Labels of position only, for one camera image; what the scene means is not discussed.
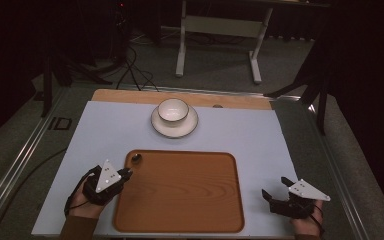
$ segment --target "table leg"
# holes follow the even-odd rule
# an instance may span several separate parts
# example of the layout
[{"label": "table leg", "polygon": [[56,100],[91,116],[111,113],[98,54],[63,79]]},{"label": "table leg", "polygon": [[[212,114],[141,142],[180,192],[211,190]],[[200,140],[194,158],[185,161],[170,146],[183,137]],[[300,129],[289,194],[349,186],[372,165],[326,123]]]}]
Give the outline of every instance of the table leg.
[{"label": "table leg", "polygon": [[251,62],[252,75],[254,77],[254,83],[256,84],[261,83],[261,74],[257,62],[258,52],[260,51],[261,44],[263,43],[272,12],[273,8],[267,9],[264,21],[261,24],[260,33],[257,36],[257,46],[255,47],[254,51],[249,52],[249,60]]},{"label": "table leg", "polygon": [[186,54],[186,46],[185,46],[185,38],[186,38],[186,1],[183,1],[182,4],[182,19],[180,21],[180,48],[179,55],[177,56],[177,66],[176,66],[176,76],[183,77],[183,69],[185,68],[185,54]]}]

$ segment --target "wooden tray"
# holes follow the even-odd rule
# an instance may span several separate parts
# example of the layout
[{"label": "wooden tray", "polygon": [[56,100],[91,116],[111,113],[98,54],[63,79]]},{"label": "wooden tray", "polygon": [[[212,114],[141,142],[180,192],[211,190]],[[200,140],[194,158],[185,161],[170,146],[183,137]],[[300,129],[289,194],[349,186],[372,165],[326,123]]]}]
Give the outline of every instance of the wooden tray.
[{"label": "wooden tray", "polygon": [[[135,154],[141,158],[133,160]],[[229,153],[134,150],[114,216],[121,232],[229,233],[244,226],[235,158]]]}]

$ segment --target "hand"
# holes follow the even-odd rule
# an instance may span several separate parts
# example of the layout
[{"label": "hand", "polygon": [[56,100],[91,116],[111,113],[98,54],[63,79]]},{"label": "hand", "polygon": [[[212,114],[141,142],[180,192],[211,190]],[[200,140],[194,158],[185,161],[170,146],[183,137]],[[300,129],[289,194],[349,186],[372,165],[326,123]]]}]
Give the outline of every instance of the hand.
[{"label": "hand", "polygon": [[[316,205],[316,207],[314,207],[312,215],[321,225],[323,222],[323,213],[321,212],[323,201],[316,200],[314,205]],[[306,219],[291,219],[290,222],[295,228],[295,234],[320,236],[319,225],[311,217]]]},{"label": "hand", "polygon": [[105,206],[99,206],[88,202],[83,195],[83,186],[87,178],[82,182],[73,196],[68,215],[98,219]]}]

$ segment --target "white stand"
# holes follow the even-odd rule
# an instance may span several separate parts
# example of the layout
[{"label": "white stand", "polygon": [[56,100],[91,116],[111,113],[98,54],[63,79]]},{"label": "white stand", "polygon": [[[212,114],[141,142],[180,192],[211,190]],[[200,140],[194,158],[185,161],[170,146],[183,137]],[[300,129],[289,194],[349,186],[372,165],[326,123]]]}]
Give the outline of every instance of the white stand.
[{"label": "white stand", "polygon": [[182,77],[185,67],[186,55],[186,31],[210,34],[231,35],[240,37],[257,38],[257,46],[254,51],[250,51],[249,59],[251,63],[254,82],[261,83],[261,75],[258,67],[257,56],[263,43],[268,23],[273,12],[273,8],[268,8],[263,22],[233,20],[224,18],[211,18],[191,16],[186,14],[186,0],[182,5],[182,19],[180,22],[180,48],[177,57],[176,76]]}]

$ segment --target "wooden board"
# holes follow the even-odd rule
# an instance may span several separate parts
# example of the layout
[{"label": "wooden board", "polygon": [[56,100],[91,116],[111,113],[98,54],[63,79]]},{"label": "wooden board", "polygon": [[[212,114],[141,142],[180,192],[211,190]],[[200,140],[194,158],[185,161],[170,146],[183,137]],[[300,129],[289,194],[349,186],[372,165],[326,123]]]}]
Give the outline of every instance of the wooden board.
[{"label": "wooden board", "polygon": [[184,92],[151,92],[98,89],[92,101],[124,102],[159,104],[168,98],[179,98],[195,107],[213,107],[220,105],[224,108],[271,110],[268,98],[259,95],[232,96],[220,94],[184,93]]},{"label": "wooden board", "polygon": [[[134,161],[132,157],[140,154]],[[229,153],[131,151],[133,175],[114,215],[121,232],[229,233],[244,226],[235,158]]]}]

